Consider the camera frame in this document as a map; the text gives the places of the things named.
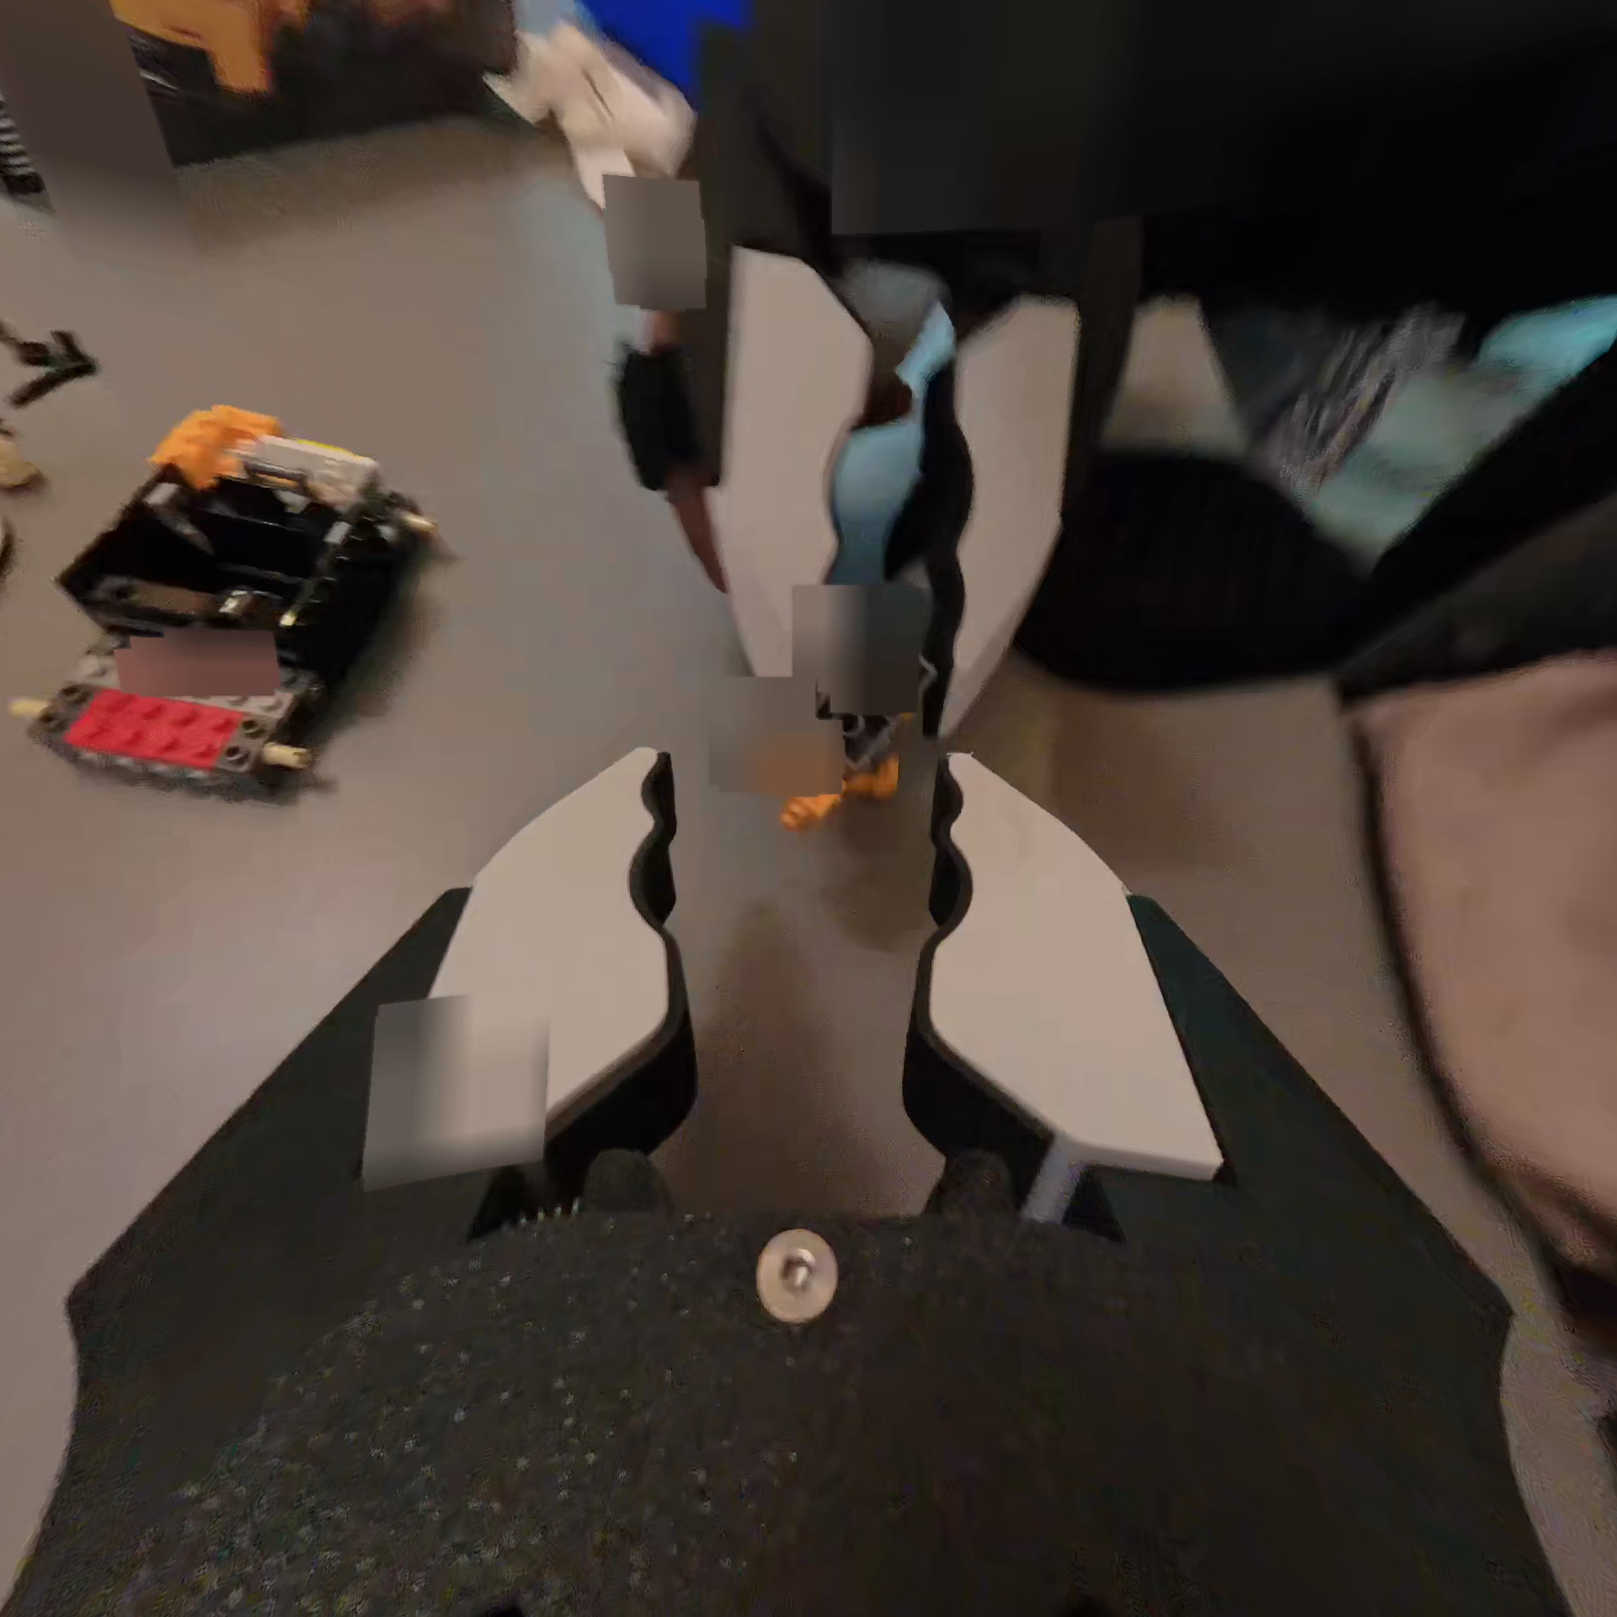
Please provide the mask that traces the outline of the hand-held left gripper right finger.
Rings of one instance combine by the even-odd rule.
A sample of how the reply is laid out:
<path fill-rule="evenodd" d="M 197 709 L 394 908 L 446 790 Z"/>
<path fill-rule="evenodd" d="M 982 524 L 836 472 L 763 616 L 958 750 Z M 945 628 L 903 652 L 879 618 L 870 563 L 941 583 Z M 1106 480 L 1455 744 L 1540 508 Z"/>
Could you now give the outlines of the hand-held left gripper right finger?
<path fill-rule="evenodd" d="M 1075 1222 L 1098 1170 L 1217 1182 L 1225 1151 L 1122 879 L 962 750 L 941 756 L 931 831 L 909 1121 L 949 1159 L 996 1155 L 1033 1222 Z"/>

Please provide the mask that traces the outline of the person's right hand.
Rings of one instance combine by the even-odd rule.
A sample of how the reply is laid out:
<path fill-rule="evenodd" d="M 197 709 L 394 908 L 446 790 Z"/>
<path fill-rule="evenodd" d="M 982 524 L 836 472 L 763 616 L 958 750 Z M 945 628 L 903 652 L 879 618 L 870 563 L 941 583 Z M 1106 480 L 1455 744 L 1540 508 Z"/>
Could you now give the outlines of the person's right hand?
<path fill-rule="evenodd" d="M 617 419 L 643 488 L 663 494 L 704 575 L 726 591 L 710 508 L 710 470 L 674 311 L 647 311 L 637 344 L 619 346 Z"/>

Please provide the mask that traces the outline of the black red toy car chassis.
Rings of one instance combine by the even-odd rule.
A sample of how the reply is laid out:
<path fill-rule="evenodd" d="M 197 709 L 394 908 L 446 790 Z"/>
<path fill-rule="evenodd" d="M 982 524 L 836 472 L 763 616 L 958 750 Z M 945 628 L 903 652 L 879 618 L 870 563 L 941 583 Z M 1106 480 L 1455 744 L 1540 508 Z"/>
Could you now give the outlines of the black red toy car chassis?
<path fill-rule="evenodd" d="M 373 455 L 262 411 L 195 409 L 57 577 L 95 640 L 12 713 L 83 766 L 278 796 L 312 766 L 434 537 Z"/>

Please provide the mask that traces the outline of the blue plastic bin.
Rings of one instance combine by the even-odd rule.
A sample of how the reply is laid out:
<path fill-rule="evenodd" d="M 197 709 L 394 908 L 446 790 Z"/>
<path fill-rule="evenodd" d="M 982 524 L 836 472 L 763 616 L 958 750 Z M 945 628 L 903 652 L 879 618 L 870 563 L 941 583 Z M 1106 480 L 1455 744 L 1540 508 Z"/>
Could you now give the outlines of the blue plastic bin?
<path fill-rule="evenodd" d="M 647 60 L 686 50 L 704 23 L 745 23 L 749 1 L 584 1 L 598 29 Z"/>

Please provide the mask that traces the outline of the small black toy part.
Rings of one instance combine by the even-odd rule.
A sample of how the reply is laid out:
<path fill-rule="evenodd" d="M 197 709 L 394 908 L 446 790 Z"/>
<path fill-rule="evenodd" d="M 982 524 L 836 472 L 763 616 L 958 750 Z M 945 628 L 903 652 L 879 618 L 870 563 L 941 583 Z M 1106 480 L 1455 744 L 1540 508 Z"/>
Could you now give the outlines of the small black toy part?
<path fill-rule="evenodd" d="M 26 409 L 51 391 L 101 372 L 71 330 L 55 328 L 45 338 L 30 338 L 2 324 L 2 348 L 30 372 L 6 397 L 12 409 Z"/>

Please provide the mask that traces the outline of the small orange toy brick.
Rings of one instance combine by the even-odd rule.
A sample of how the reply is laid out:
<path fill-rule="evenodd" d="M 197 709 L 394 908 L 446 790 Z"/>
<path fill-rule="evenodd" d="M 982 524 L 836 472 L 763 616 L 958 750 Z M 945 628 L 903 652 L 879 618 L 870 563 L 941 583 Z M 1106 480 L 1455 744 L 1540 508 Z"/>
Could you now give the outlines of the small orange toy brick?
<path fill-rule="evenodd" d="M 891 800 L 901 774 L 897 737 L 909 721 L 903 715 L 832 715 L 844 750 L 842 778 L 836 790 L 816 796 L 793 796 L 779 810 L 779 823 L 789 831 L 809 829 L 830 817 L 842 804 L 854 800 Z"/>

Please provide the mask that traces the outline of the person's right forearm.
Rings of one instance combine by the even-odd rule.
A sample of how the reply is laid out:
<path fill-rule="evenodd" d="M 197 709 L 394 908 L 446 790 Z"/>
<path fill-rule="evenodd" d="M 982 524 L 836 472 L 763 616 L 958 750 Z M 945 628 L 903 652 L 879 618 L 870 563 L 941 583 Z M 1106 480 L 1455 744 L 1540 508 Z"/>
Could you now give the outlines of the person's right forearm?
<path fill-rule="evenodd" d="M 1098 3 L 1075 226 L 1154 289 L 1503 317 L 1613 293 L 1613 3 Z"/>

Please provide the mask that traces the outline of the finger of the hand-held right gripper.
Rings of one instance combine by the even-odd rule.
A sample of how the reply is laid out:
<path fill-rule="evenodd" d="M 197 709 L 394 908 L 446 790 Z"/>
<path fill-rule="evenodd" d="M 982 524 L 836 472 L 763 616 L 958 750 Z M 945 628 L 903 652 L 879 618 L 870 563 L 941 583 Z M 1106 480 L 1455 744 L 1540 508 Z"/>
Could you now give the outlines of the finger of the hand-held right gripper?
<path fill-rule="evenodd" d="M 726 356 L 726 579 L 753 673 L 793 671 L 793 602 L 838 551 L 832 470 L 870 342 L 810 265 L 738 247 Z"/>
<path fill-rule="evenodd" d="M 915 486 L 925 735 L 960 727 L 1055 549 L 1079 332 L 1069 299 L 1018 299 L 929 376 Z"/>

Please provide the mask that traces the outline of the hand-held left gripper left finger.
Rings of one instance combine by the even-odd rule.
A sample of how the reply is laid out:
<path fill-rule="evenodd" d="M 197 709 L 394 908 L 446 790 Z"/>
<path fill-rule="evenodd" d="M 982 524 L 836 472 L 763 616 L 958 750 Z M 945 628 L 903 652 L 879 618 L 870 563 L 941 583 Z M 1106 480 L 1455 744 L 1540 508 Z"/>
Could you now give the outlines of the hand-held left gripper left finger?
<path fill-rule="evenodd" d="M 698 1060 L 668 920 L 672 758 L 627 750 L 475 875 L 428 995 L 428 1141 L 454 1164 L 653 1153 Z"/>

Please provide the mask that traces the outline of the black textured pad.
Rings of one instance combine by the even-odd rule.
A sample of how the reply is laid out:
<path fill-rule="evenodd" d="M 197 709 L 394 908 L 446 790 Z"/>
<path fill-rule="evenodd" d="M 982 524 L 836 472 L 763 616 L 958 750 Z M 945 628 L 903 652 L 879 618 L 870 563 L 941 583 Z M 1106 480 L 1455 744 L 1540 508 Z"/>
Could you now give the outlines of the black textured pad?
<path fill-rule="evenodd" d="M 1102 451 L 1014 648 L 1063 681 L 1189 691 L 1331 668 L 1367 573 L 1236 460 Z"/>

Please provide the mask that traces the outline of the white paper bag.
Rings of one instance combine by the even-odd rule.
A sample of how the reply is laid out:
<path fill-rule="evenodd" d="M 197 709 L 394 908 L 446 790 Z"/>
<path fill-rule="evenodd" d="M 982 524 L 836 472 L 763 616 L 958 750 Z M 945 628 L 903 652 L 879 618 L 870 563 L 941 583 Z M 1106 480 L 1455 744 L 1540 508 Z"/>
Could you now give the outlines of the white paper bag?
<path fill-rule="evenodd" d="M 696 111 L 674 84 L 594 29 L 562 21 L 515 35 L 515 68 L 483 82 L 519 119 L 552 123 L 601 212 L 607 177 L 676 177 Z"/>

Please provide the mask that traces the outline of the black toy set box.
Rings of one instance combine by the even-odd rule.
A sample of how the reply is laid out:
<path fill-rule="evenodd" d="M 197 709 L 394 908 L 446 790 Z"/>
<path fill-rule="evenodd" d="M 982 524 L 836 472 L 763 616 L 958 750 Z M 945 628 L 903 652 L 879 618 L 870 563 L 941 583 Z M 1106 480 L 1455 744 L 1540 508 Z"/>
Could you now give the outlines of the black toy set box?
<path fill-rule="evenodd" d="M 473 113 L 513 1 L 112 1 L 176 167 Z"/>

